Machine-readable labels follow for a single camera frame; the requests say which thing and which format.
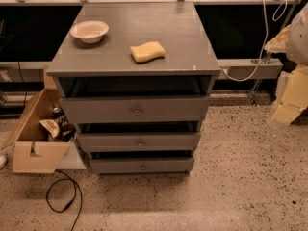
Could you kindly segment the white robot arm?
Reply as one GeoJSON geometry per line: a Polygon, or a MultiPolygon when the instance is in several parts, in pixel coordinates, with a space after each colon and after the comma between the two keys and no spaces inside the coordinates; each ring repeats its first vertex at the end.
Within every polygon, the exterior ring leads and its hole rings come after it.
{"type": "Polygon", "coordinates": [[[277,83],[271,120],[289,125],[308,108],[308,5],[305,5],[265,50],[285,53],[296,64],[291,73],[282,71],[277,83]]]}

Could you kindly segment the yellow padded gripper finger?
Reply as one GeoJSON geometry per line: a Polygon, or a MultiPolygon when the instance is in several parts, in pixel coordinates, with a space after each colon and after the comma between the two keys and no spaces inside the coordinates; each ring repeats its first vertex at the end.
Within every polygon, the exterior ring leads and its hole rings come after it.
{"type": "Polygon", "coordinates": [[[282,71],[277,82],[271,119],[291,124],[308,108],[308,66],[299,64],[291,73],[282,71]]]}

